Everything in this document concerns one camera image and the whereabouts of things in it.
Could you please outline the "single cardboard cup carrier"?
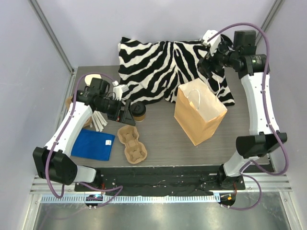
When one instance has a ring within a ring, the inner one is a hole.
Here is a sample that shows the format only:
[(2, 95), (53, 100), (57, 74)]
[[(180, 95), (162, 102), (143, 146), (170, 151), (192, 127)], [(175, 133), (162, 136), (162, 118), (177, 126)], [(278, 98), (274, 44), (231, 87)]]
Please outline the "single cardboard cup carrier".
[(117, 132), (119, 141), (125, 146), (124, 154), (130, 164), (138, 164), (147, 158), (147, 150), (139, 142), (139, 133), (135, 126), (126, 125)]

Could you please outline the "black plastic cup lid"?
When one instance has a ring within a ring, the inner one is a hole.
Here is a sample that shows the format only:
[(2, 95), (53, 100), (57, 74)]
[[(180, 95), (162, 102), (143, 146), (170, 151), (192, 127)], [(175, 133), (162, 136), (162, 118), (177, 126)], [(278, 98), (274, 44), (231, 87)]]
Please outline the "black plastic cup lid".
[(142, 102), (136, 102), (131, 105), (132, 115), (135, 117), (142, 116), (146, 113), (146, 106)]

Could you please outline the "brown paper coffee cup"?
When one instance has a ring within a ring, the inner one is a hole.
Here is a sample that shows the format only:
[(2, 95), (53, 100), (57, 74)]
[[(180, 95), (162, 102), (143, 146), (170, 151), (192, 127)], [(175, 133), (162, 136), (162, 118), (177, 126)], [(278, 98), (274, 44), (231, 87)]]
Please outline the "brown paper coffee cup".
[(133, 118), (136, 122), (141, 122), (145, 119), (145, 117), (146, 117), (146, 114), (134, 116)]

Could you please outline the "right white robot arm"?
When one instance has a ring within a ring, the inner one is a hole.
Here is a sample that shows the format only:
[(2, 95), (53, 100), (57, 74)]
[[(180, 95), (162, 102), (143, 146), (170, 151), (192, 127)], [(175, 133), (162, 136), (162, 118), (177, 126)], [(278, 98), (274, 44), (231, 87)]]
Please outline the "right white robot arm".
[(207, 78), (221, 73), (225, 67), (235, 70), (243, 85), (249, 111), (249, 135), (236, 139), (236, 151), (218, 170), (216, 182), (222, 189), (231, 189), (243, 178), (241, 168), (279, 148), (287, 141), (274, 117), (269, 89), (270, 75), (265, 70), (266, 55), (256, 53), (256, 32), (236, 31), (234, 39), (208, 30), (201, 43), (208, 49), (198, 62), (198, 70)]

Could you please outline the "brown paper takeout bag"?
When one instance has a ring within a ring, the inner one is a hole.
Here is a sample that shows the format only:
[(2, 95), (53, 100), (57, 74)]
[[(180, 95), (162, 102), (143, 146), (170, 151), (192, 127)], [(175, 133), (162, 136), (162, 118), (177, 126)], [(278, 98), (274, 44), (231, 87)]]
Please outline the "brown paper takeout bag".
[(226, 113), (226, 106), (202, 80), (179, 85), (174, 117), (194, 146), (214, 135)]

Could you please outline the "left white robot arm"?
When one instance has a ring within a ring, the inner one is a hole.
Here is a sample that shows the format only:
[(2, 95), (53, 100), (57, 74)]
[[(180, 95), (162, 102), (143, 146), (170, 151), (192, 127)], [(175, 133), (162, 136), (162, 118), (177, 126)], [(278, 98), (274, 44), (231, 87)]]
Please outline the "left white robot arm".
[(91, 191), (101, 188), (102, 179), (97, 170), (76, 165), (71, 159), (73, 145), (85, 122), (94, 111), (107, 115), (109, 120), (135, 125), (130, 108), (131, 100), (122, 101), (128, 86), (117, 81), (109, 83), (93, 78), (84, 90), (73, 94), (69, 110), (53, 137), (44, 147), (36, 147), (33, 158), (38, 176), (64, 185), (85, 182)]

